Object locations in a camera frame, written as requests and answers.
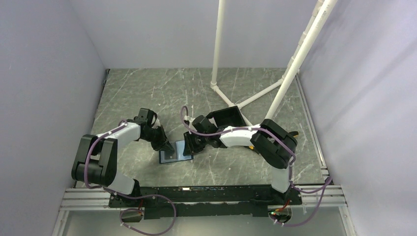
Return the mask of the grey credit card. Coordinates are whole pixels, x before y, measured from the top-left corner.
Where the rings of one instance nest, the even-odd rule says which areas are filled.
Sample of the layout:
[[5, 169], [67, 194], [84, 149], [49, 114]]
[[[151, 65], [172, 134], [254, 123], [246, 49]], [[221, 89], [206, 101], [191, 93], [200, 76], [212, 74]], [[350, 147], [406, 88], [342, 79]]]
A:
[[178, 159], [177, 153], [175, 151], [175, 153], [168, 155], [165, 152], [161, 152], [161, 162], [162, 163], [168, 163], [168, 162], [175, 162]]

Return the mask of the blue card holder wallet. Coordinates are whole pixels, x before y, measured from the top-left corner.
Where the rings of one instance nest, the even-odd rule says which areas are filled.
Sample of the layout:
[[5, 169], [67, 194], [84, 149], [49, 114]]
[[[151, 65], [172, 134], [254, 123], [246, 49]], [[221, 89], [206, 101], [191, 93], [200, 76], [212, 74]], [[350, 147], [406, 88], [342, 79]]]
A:
[[159, 151], [159, 163], [160, 164], [168, 164], [168, 163], [174, 163], [174, 162], [180, 162], [180, 161], [188, 161], [193, 160], [193, 155], [184, 155], [184, 149], [185, 149], [185, 141], [175, 141], [170, 142], [170, 144], [173, 146], [173, 151]]

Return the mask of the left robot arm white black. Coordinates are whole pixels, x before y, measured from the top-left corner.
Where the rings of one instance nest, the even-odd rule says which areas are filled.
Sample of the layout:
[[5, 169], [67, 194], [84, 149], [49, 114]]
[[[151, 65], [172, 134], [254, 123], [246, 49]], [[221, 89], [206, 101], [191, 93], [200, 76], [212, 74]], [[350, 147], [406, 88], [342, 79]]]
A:
[[117, 170], [118, 150], [133, 141], [144, 140], [155, 151], [174, 151], [157, 113], [141, 108], [133, 119], [122, 120], [110, 131], [84, 135], [71, 170], [75, 181], [82, 181], [87, 188], [103, 188], [116, 195], [130, 207], [141, 200], [139, 181]]

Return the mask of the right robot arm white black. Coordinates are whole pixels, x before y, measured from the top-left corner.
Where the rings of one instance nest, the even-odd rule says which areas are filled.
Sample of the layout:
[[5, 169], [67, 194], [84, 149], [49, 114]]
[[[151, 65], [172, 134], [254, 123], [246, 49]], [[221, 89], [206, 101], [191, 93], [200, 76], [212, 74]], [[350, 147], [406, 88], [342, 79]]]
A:
[[271, 166], [271, 198], [283, 204], [290, 197], [292, 166], [296, 159], [297, 141], [271, 119], [253, 126], [218, 128], [207, 117], [199, 116], [192, 122], [181, 121], [184, 133], [184, 155], [197, 154], [207, 145], [213, 148], [253, 147]]

